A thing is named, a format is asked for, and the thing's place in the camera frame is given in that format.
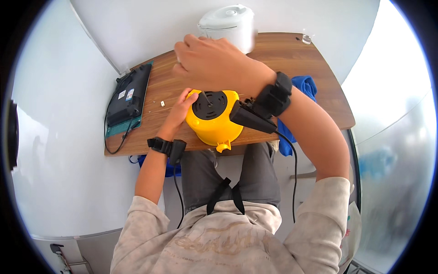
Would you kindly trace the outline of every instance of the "white rice cooker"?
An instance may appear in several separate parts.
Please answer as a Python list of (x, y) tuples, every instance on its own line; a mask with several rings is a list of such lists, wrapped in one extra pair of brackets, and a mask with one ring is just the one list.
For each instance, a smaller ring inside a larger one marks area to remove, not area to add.
[(254, 49), (254, 13), (241, 4), (206, 13), (198, 24), (201, 36), (227, 38), (244, 54)]

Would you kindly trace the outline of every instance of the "yellow appliance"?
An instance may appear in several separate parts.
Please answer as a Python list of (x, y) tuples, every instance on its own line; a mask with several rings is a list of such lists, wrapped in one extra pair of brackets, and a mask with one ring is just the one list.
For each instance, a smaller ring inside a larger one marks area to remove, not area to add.
[[(193, 93), (201, 93), (201, 90), (192, 90), (187, 98)], [(222, 153), (224, 149), (231, 149), (230, 143), (243, 129), (243, 126), (230, 121), (231, 109), (239, 95), (233, 90), (206, 91), (205, 95), (208, 100), (199, 94), (196, 102), (189, 108), (186, 122), (201, 141), (216, 146), (216, 150)]]

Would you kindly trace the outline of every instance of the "beige sweatshirt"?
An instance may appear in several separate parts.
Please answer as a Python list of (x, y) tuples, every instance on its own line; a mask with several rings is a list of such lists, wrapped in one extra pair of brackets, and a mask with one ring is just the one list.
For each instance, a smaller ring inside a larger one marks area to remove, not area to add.
[(169, 219), (153, 202), (135, 196), (114, 249), (111, 273), (337, 273), (346, 232), (350, 182), (322, 179), (298, 208), (284, 243), (272, 205), (232, 200), (189, 212), (181, 228), (167, 231)]

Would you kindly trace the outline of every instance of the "black harness strap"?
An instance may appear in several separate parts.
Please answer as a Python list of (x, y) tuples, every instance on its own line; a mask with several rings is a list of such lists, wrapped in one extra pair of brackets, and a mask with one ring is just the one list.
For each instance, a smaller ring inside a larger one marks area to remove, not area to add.
[[(207, 215), (213, 213), (216, 203), (219, 201), (220, 197), (224, 193), (225, 189), (230, 185), (231, 180), (225, 178), (222, 183), (219, 184), (218, 188), (216, 188), (213, 196), (207, 203)], [(240, 185), (237, 183), (233, 189), (231, 190), (231, 194), (233, 196), (234, 205), (236, 205), (237, 209), (245, 215), (244, 203), (242, 202), (242, 196), (240, 195)]]

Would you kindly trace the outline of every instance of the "hand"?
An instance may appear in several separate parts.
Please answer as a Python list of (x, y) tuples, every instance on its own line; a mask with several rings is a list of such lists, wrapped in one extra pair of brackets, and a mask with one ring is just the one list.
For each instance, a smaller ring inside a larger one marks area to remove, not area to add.
[(176, 77), (200, 90), (234, 90), (256, 97), (267, 84), (274, 84), (276, 73), (264, 63), (253, 60), (227, 39), (208, 39), (188, 34), (175, 44), (179, 64)]
[(186, 100), (187, 94), (190, 91), (192, 89), (185, 89), (181, 93), (160, 130), (158, 130), (157, 137), (170, 142), (173, 140), (173, 137), (181, 128), (190, 106), (198, 99), (199, 94), (193, 93)]

